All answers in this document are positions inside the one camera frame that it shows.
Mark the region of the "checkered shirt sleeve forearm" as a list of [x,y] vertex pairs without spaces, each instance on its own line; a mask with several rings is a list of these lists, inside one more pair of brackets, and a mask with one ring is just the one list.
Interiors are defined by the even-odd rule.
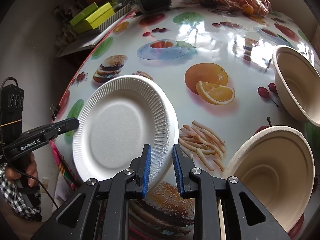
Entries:
[[36,198],[36,205],[32,206],[27,204],[23,198],[23,194],[18,191],[17,186],[8,181],[5,177],[6,164],[1,165],[1,194],[4,200],[9,204],[13,211],[20,217],[29,220],[40,222],[42,220],[41,216],[41,193],[37,189],[34,194]]

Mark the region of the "person's left hand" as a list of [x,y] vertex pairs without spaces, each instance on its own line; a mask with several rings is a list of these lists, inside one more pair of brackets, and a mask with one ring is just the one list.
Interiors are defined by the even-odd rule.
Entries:
[[[18,168],[14,169],[9,166],[6,166],[5,168],[5,177],[7,178],[8,181],[10,181],[13,184],[16,183],[16,181],[19,180],[22,176],[22,174],[17,171],[20,171],[20,170]],[[29,165],[24,170],[21,170],[21,172],[29,176],[32,176],[36,179],[39,178],[37,163],[33,153],[30,153],[29,155]]]

